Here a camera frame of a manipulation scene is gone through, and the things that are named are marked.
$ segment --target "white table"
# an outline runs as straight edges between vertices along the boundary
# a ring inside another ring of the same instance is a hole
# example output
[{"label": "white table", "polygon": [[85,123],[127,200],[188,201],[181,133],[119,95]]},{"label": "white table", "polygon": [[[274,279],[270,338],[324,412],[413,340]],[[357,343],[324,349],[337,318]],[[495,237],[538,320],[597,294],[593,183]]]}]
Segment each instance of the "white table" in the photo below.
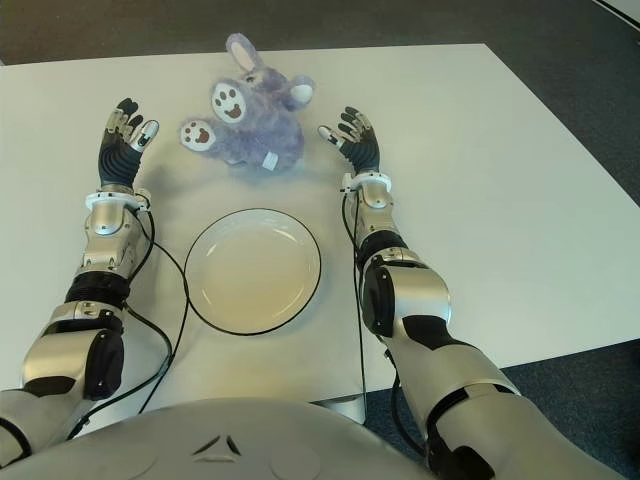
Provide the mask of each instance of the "white table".
[{"label": "white table", "polygon": [[[272,333],[234,337],[190,314],[153,408],[205,397],[318,400],[359,391],[351,251],[337,192],[345,164],[315,133],[345,105],[364,110],[376,127],[397,224],[446,279],[454,335],[501,367],[640,336],[640,210],[486,46],[264,58],[289,75],[309,74],[318,90],[299,116],[303,168],[260,181],[177,141],[186,117],[210,114],[212,81],[237,73],[226,54],[0,68],[0,388],[18,385],[24,353],[73,278],[101,130],[126,96],[161,124],[138,184],[152,192],[159,241],[179,261],[204,226],[247,207],[300,219],[323,261],[311,303]],[[175,338],[180,279],[159,252],[130,301]],[[163,350],[134,320],[126,327],[124,385],[131,386],[154,371]],[[381,346],[367,336],[365,349],[370,389],[389,387]],[[94,427],[130,415],[142,398],[107,409]]]}]

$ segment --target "wire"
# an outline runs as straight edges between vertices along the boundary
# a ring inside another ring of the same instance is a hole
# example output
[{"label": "wire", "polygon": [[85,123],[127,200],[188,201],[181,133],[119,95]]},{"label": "wire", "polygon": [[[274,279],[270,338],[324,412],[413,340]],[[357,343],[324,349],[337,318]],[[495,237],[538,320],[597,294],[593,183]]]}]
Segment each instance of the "wire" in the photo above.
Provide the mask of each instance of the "wire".
[{"label": "wire", "polygon": [[138,215],[135,216],[136,220],[138,220],[138,222],[140,222],[140,226],[142,227],[142,231],[144,232],[144,236],[147,238],[147,240],[149,240],[149,246],[147,247],[147,251],[144,252],[144,256],[142,257],[142,260],[140,261],[140,263],[138,264],[136,269],[133,271],[133,273],[131,275],[129,275],[129,284],[131,284],[131,282],[133,282],[133,279],[136,278],[138,273],[140,273],[140,270],[142,270],[142,267],[144,267],[145,263],[147,263],[147,260],[149,260],[149,255],[151,255],[151,250],[153,250],[153,246],[154,246],[155,241],[156,241],[156,224],[153,221],[153,215],[151,215],[151,212],[147,211],[147,213],[148,213],[148,218],[149,218],[149,225],[151,226],[151,238],[149,238],[149,236],[147,235],[147,232],[145,231],[144,227],[142,226],[142,222],[140,222],[140,219],[138,218]]},{"label": "wire", "polygon": [[402,422],[400,421],[400,414],[398,412],[398,392],[400,391],[400,375],[398,375],[398,371],[396,370],[396,379],[393,381],[393,387],[391,387],[391,418],[393,418],[393,423],[395,423],[396,428],[398,429],[398,433],[402,439],[411,447],[413,451],[415,451],[421,457],[425,457],[425,447],[421,447],[418,442],[416,442],[409,432],[404,428]]},{"label": "wire", "polygon": [[364,346],[362,341],[362,317],[360,315],[360,291],[362,290],[362,274],[359,278],[357,278],[357,262],[358,262],[358,247],[355,241],[355,231],[358,225],[358,214],[360,211],[360,194],[356,192],[356,211],[355,211],[355,219],[353,225],[353,233],[349,228],[349,224],[347,222],[346,215],[346,202],[347,196],[345,195],[342,199],[342,223],[344,224],[344,228],[347,231],[347,235],[351,239],[351,245],[353,246],[353,290],[356,297],[356,313],[358,315],[358,339],[360,341],[360,378],[362,381],[362,397],[364,400],[364,423],[367,421],[367,380],[364,371]]},{"label": "wire", "polygon": [[347,222],[347,214],[346,214],[346,205],[347,205],[347,195],[345,194],[344,197],[342,197],[342,224],[344,225],[344,229],[347,231],[347,235],[349,235],[349,240],[351,240],[351,245],[353,245],[353,250],[357,251],[358,250],[358,245],[356,245],[356,238],[354,236],[354,233],[356,231],[356,225],[353,226],[353,232],[351,233],[351,229],[349,228],[349,224]]},{"label": "wire", "polygon": [[[149,223],[151,225],[153,225],[153,215],[151,214],[151,212],[147,211],[147,216],[149,218]],[[147,232],[144,229],[144,226],[142,226],[142,232],[144,233],[144,236],[147,237],[147,239],[151,240],[149,238],[149,236],[147,235]],[[156,393],[156,390],[158,390],[158,387],[160,386],[160,383],[162,383],[162,380],[167,375],[167,372],[171,368],[171,365],[173,364],[173,361],[176,358],[176,354],[178,352],[178,347],[180,346],[180,341],[182,340],[182,335],[184,333],[184,327],[185,327],[186,322],[187,322],[187,314],[189,313],[189,305],[191,304],[191,297],[189,296],[189,284],[187,282],[187,276],[184,273],[184,269],[180,266],[180,264],[173,257],[173,255],[171,255],[167,251],[166,248],[164,248],[162,245],[160,245],[158,242],[156,242],[155,239],[153,241],[153,245],[158,247],[160,249],[160,251],[162,251],[169,258],[169,260],[171,260],[171,262],[178,269],[178,272],[180,272],[180,276],[182,277],[182,286],[183,286],[183,289],[184,289],[185,302],[184,302],[184,311],[183,311],[183,314],[182,314],[182,321],[180,323],[180,331],[178,332],[178,338],[176,339],[176,344],[173,347],[173,352],[171,352],[171,355],[169,356],[169,359],[167,361],[167,367],[160,373],[160,375],[158,377],[158,380],[156,381],[156,384],[153,386],[153,389],[151,390],[151,392],[149,392],[149,395],[147,396],[146,400],[144,401],[144,403],[140,407],[140,410],[138,410],[138,414],[144,412],[144,409],[147,408],[147,405],[151,401],[151,398]]]},{"label": "wire", "polygon": [[142,390],[144,387],[146,387],[147,385],[149,385],[151,382],[153,382],[158,374],[160,372],[156,372],[154,373],[151,377],[147,378],[144,382],[140,383],[139,385],[136,385],[135,387],[133,387],[130,390],[127,390],[125,393],[123,393],[122,395],[118,395],[117,397],[113,397],[112,399],[98,405],[97,407],[91,409],[87,414],[85,414],[80,420],[78,420],[78,423],[76,423],[76,426],[73,427],[73,430],[71,430],[71,432],[69,433],[69,435],[67,436],[67,440],[71,440],[72,438],[74,438],[78,433],[80,433],[80,431],[82,430],[82,428],[89,423],[90,418],[95,415],[96,413],[98,413],[100,410],[110,407],[111,405],[113,405],[116,402],[119,402],[120,400],[124,400],[125,398],[133,395],[134,393],[136,393],[139,390]]},{"label": "wire", "polygon": [[129,305],[127,302],[125,302],[124,304],[124,309],[136,320],[138,320],[139,322],[143,323],[144,325],[146,325],[147,327],[149,327],[151,330],[153,330],[154,332],[156,332],[161,338],[162,341],[164,342],[165,346],[167,347],[167,359],[171,356],[171,353],[173,352],[173,346],[171,345],[171,340],[169,340],[169,337],[167,336],[166,333],[164,333],[164,330],[162,330],[160,327],[158,327],[155,323],[150,322],[149,320],[147,320],[145,317],[143,317],[142,315],[140,315],[138,312],[136,312],[133,308],[131,308],[131,305]]},{"label": "wire", "polygon": [[[360,273],[360,276],[356,280],[357,273],[357,261],[358,261],[358,247],[356,244],[355,232],[358,226],[358,214],[360,209],[360,192],[356,192],[356,211],[355,211],[355,220],[353,225],[353,231],[349,228],[349,224],[347,222],[346,215],[346,201],[347,195],[342,198],[342,223],[344,224],[344,228],[347,231],[347,235],[349,235],[349,239],[351,240],[351,244],[353,245],[353,287],[356,295],[356,310],[358,313],[358,335],[360,338],[360,373],[362,375],[362,390],[364,395],[364,404],[365,404],[365,422],[367,418],[367,389],[366,389],[366,379],[364,373],[364,349],[362,343],[362,319],[360,314],[360,299],[362,298],[362,284],[363,284],[363,274]],[[395,368],[395,363],[391,359],[389,354],[389,359]],[[391,388],[391,417],[393,422],[400,433],[402,439],[414,450],[418,455],[424,457],[425,456],[425,448],[421,447],[418,442],[416,442],[411,435],[404,428],[404,425],[400,421],[400,415],[398,412],[398,392],[400,390],[400,376],[398,375],[398,370],[396,369],[396,378],[393,382],[393,387]]]}]

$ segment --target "white plate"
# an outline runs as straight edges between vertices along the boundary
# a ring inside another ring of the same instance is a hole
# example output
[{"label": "white plate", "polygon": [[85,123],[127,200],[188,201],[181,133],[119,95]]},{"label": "white plate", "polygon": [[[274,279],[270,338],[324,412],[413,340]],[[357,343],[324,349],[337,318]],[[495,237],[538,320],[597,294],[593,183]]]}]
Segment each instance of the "white plate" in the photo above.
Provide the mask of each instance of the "white plate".
[{"label": "white plate", "polygon": [[218,330],[257,335],[293,319],[320,280],[307,228],[275,210],[231,213],[209,225],[187,256],[191,303]]}]

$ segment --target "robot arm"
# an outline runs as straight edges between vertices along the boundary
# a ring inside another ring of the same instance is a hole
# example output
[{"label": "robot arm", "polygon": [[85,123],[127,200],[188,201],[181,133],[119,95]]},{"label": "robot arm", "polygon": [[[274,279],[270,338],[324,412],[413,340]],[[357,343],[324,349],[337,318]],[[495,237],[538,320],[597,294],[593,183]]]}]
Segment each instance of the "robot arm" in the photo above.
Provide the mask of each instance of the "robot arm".
[{"label": "robot arm", "polygon": [[131,118],[123,100],[109,117],[100,148],[101,189],[87,197],[87,247],[65,302],[23,363],[22,388],[0,392],[0,468],[67,438],[97,400],[120,386],[122,308],[138,264],[142,230],[135,212],[149,206],[133,180],[155,120]]},{"label": "robot arm", "polygon": [[343,189],[363,321],[391,354],[430,469],[443,479],[621,478],[564,438],[479,349],[449,335],[449,291],[393,221],[373,128],[351,107],[341,118],[345,135],[319,133],[356,173]]}]

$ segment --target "stuffed bunny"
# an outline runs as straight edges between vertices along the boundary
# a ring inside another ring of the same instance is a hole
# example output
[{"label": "stuffed bunny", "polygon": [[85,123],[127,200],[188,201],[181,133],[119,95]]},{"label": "stuffed bunny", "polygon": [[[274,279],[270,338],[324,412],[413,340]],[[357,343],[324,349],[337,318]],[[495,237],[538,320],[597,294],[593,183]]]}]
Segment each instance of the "stuffed bunny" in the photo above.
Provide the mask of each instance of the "stuffed bunny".
[{"label": "stuffed bunny", "polygon": [[180,143],[230,165],[269,171],[293,166],[304,148],[294,112],[311,101],[313,81],[303,75],[287,80],[267,67],[242,34],[229,36],[227,51],[244,75],[237,80],[222,78],[213,85],[215,118],[188,120],[180,129]]}]

